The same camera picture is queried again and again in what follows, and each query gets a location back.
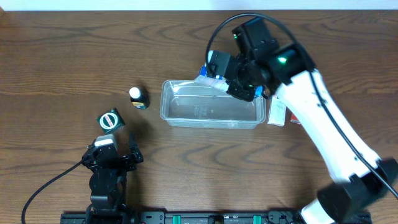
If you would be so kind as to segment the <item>white green medicine box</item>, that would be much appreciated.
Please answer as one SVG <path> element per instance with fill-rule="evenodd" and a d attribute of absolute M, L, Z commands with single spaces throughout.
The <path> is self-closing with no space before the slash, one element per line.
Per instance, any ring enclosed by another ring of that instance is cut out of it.
<path fill-rule="evenodd" d="M 283 127 L 285 124 L 286 106 L 284 103 L 274 95 L 271 99 L 268 124 Z"/>

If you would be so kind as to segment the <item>red medicine box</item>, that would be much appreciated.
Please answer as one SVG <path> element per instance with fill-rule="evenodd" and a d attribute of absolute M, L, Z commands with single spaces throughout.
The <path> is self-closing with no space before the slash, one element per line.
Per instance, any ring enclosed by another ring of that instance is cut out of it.
<path fill-rule="evenodd" d="M 301 125 L 301 122 L 298 120 L 298 118 L 294 114 L 292 114 L 290 116 L 290 122 Z"/>

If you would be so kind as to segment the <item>clear plastic container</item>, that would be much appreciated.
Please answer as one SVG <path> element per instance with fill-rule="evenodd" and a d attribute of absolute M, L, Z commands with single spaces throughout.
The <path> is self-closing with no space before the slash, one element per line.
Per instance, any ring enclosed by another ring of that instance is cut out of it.
<path fill-rule="evenodd" d="M 253 129 L 266 120 L 266 101 L 241 101 L 195 81 L 167 80 L 160 117 L 176 127 Z"/>

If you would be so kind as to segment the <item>blue white medicine box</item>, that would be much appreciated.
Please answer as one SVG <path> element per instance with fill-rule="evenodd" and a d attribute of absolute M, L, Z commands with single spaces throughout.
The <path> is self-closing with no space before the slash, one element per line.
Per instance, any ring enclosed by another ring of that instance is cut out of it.
<path fill-rule="evenodd" d="M 240 71 L 239 68 L 234 68 L 233 66 L 221 68 L 219 66 L 213 69 L 215 74 L 210 73 L 207 66 L 203 65 L 194 80 L 227 93 L 234 98 L 248 102 L 258 98 L 263 91 L 263 87 L 250 84 L 244 76 L 244 72 Z"/>

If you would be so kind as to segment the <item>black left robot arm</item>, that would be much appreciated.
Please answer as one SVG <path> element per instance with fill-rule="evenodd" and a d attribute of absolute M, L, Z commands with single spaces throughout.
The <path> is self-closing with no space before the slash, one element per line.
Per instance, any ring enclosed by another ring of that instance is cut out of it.
<path fill-rule="evenodd" d="M 89 181 L 93 208 L 109 213 L 127 209 L 127 173 L 136 169 L 134 157 L 120 157 L 113 143 L 102 146 L 93 143 L 82 159 L 83 165 L 93 172 Z"/>

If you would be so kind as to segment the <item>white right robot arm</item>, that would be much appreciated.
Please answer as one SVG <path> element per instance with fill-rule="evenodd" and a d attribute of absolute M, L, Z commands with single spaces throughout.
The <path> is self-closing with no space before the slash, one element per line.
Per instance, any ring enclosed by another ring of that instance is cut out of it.
<path fill-rule="evenodd" d="M 300 211 L 304 223 L 342 223 L 393 191 L 397 161 L 382 159 L 337 107 L 303 47 L 274 40 L 241 44 L 239 55 L 210 51 L 194 80 L 168 80 L 162 117 L 171 126 L 221 128 L 249 116 L 247 104 L 264 90 L 298 118 L 316 145 L 332 183 Z"/>

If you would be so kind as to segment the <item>green Zam-Buk ointment box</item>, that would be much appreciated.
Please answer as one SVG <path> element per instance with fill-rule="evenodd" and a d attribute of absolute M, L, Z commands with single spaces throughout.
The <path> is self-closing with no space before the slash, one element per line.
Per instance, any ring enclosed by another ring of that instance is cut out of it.
<path fill-rule="evenodd" d="M 116 108 L 102 114 L 96 120 L 105 134 L 112 134 L 125 126 L 125 122 Z"/>

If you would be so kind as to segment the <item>dark Woods syrup bottle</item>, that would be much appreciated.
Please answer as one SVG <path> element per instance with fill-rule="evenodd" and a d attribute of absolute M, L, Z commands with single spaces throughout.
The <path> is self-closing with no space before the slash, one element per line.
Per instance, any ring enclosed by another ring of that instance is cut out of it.
<path fill-rule="evenodd" d="M 138 87 L 132 87 L 129 90 L 129 96 L 132 105 L 137 109 L 144 110 L 150 105 L 149 97 Z"/>

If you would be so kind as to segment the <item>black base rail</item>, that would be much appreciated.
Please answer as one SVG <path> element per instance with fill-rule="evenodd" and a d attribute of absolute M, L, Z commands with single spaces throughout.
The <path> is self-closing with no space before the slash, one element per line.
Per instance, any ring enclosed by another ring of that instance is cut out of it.
<path fill-rule="evenodd" d="M 91 214 L 86 220 L 85 213 L 64 213 L 61 224 L 82 223 L 138 223 L 138 224 L 294 224 L 303 223 L 298 213 L 287 210 L 271 210 L 266 213 L 169 213 L 142 212 L 138 218 L 105 218 Z"/>

